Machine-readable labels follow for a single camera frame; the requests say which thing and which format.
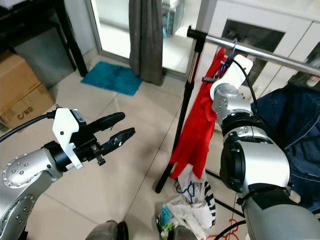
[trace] black wire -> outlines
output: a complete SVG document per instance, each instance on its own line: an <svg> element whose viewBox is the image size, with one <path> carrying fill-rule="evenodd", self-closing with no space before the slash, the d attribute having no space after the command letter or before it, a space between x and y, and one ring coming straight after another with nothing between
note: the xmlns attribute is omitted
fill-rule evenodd
<svg viewBox="0 0 320 240"><path fill-rule="evenodd" d="M254 89L252 88L252 84L251 84L251 82L249 81L249 77L248 77L245 69L240 65L240 63L238 63L238 62L237 62L236 60L234 60L234 59L233 59L232 61L233 61L235 64L237 64L238 67L239 67L239 68L241 69L241 71L243 72L243 74L244 74L244 76L245 76L245 80L246 80L246 82L248 83L248 86L249 86L249 89L250 89L250 92L251 92L251 95L252 95L252 98L253 98L253 104L254 104L254 106L255 106L255 113L256 113L257 115L259 115L259 114L258 114L258 112L259 112L259 110L258 110L258 103L257 103L255 91L254 91Z"/></svg>
<svg viewBox="0 0 320 240"><path fill-rule="evenodd" d="M238 221L238 222L232 224L231 226L227 227L225 230L220 232L213 240L218 240L223 235L225 235L227 232L229 232L231 229L233 229L233 228L235 228L235 227L237 227L239 225L245 224L245 223L246 223L246 220L242 220L242 221Z"/></svg>
<svg viewBox="0 0 320 240"><path fill-rule="evenodd" d="M256 98L256 95L255 95L255 91L254 91L254 89L252 87L252 84L251 84L251 82L249 80L249 77L248 77L247 73L245 72L245 69L236 60L232 59L232 61L235 64L238 65L238 67L241 69L242 73L245 76L245 80L248 83L248 86L249 86L249 89L250 89L250 92L251 92L251 95L252 95L252 99L253 99L253 104L255 106L255 114L259 117L260 120L262 120L270 128L271 133L273 135L274 142L282 149L281 142L280 142L279 137L278 137L276 131L274 130L274 128L262 116L259 115L258 102L257 102L257 98Z"/></svg>
<svg viewBox="0 0 320 240"><path fill-rule="evenodd" d="M12 129L11 131L9 131L8 133L6 133L5 135L1 136L0 137L0 143L4 140L6 140L7 138L9 138L11 135L15 134L16 132L19 132L21 131L22 129L28 127L29 125L31 124L34 124L42 119L45 119L48 117L48 113L44 114L44 115L41 115L41 116L38 116L30 121L27 121L25 122L24 124L20 125L20 126L17 126L16 128Z"/></svg>

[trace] glass door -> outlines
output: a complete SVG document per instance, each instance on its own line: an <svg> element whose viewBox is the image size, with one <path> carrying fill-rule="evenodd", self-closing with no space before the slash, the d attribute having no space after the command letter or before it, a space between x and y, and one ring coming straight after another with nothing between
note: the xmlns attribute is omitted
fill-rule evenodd
<svg viewBox="0 0 320 240"><path fill-rule="evenodd" d="M90 0L102 52L130 57L129 0ZM185 74L193 39L189 25L197 24L201 0L163 0L162 67Z"/></svg>

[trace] robotic arm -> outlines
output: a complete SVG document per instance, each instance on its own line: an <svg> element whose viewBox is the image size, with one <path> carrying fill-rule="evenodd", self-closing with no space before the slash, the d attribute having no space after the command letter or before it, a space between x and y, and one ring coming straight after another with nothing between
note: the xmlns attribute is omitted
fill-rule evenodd
<svg viewBox="0 0 320 240"><path fill-rule="evenodd" d="M20 155L7 164L0 179L0 240L18 239L27 219L39 198L52 183L73 167L83 167L83 162L97 159L112 152L128 140L134 128L113 135L100 145L95 137L123 120L125 114L117 112L86 124L78 110L57 108L53 132L58 140L45 144L41 149Z"/></svg>
<svg viewBox="0 0 320 240"><path fill-rule="evenodd" d="M249 73L250 60L241 55L234 59ZM320 240L319 221L289 198L285 153L238 92L244 79L233 62L210 91L223 134L220 177L237 192L251 240Z"/></svg>

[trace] red cloth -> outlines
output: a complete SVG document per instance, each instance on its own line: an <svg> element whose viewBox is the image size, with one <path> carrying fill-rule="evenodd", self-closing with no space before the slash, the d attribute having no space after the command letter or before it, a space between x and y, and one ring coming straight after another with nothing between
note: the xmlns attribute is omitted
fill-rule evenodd
<svg viewBox="0 0 320 240"><path fill-rule="evenodd" d="M220 69L221 61L226 61L226 49L222 47L206 73L212 78ZM212 83L203 82L191 112L184 124L179 142L174 150L170 164L175 164L171 177L177 178L187 164L192 164L192 171L200 179L204 171L209 143L215 129L217 114L212 110L213 100L210 97Z"/></svg>

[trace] black table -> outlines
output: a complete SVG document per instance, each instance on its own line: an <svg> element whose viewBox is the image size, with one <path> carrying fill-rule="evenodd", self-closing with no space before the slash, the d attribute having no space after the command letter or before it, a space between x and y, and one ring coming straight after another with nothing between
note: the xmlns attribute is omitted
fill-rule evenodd
<svg viewBox="0 0 320 240"><path fill-rule="evenodd" d="M56 13L64 33L66 46L72 53L80 75L84 77L88 70L74 38L64 0L27 0L13 6L10 10L2 7L0 11L1 39L17 34L24 28L48 21L54 13Z"/></svg>

